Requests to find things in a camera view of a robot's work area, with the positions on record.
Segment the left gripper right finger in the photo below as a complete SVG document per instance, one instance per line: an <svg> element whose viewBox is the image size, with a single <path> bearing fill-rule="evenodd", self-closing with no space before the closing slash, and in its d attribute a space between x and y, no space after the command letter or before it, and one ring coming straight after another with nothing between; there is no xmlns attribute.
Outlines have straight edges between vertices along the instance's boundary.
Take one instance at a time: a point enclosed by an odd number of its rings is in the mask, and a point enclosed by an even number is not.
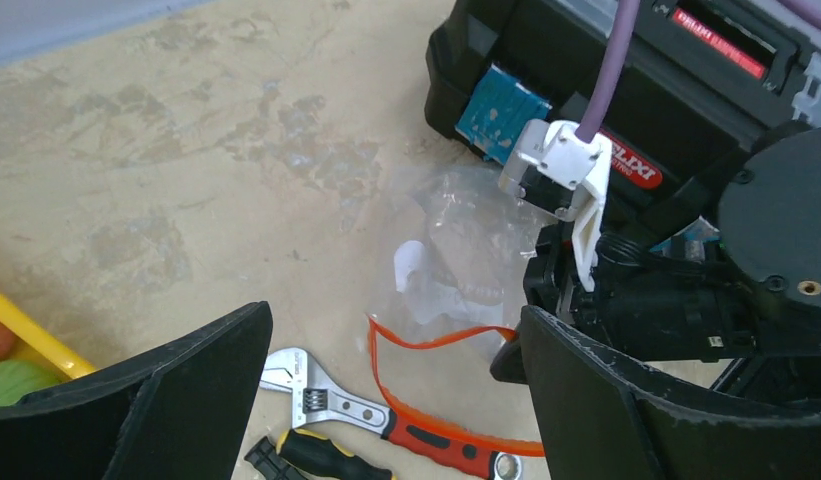
<svg viewBox="0 0 821 480"><path fill-rule="evenodd" d="M555 479L821 479L821 414L686 382L535 306L520 329Z"/></svg>

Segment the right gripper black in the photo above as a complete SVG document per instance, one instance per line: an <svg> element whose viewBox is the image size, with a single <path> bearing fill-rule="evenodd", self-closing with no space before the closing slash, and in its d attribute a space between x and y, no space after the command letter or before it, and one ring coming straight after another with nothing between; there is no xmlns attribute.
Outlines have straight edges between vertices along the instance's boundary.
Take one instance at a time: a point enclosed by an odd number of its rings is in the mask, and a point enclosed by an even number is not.
<svg viewBox="0 0 821 480"><path fill-rule="evenodd" d="M767 367L753 289L720 243L676 235L652 252L609 234L587 291L569 232L563 225L540 230L523 279L528 305L640 361L726 359L719 385L748 384Z"/></svg>

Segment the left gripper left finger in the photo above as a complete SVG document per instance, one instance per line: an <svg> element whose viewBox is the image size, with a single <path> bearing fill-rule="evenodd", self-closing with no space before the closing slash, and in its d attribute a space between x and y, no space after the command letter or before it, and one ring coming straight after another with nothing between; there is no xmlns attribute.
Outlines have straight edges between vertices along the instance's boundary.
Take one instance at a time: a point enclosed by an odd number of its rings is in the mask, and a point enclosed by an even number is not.
<svg viewBox="0 0 821 480"><path fill-rule="evenodd" d="M272 337L265 301L0 407L0 479L228 479Z"/></svg>

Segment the clear zip top bag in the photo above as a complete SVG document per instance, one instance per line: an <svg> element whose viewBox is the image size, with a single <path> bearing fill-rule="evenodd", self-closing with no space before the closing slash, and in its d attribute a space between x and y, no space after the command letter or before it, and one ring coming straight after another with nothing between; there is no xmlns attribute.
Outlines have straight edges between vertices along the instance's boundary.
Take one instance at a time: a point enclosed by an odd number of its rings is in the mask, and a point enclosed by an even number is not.
<svg viewBox="0 0 821 480"><path fill-rule="evenodd" d="M399 416L436 434L539 457L532 407L490 366L515 337L522 276L546 215L483 166L400 166L366 310L375 383Z"/></svg>

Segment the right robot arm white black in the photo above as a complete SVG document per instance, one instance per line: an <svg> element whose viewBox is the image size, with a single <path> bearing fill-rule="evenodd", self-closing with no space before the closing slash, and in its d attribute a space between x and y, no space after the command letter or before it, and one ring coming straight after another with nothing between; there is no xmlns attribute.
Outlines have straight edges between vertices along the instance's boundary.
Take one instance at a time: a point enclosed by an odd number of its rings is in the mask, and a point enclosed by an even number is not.
<svg viewBox="0 0 821 480"><path fill-rule="evenodd" d="M527 302L640 361L727 361L720 392L821 403L821 127L791 121L719 177L693 207L668 210L685 221L670 236L606 228L593 289L569 228L545 227Z"/></svg>

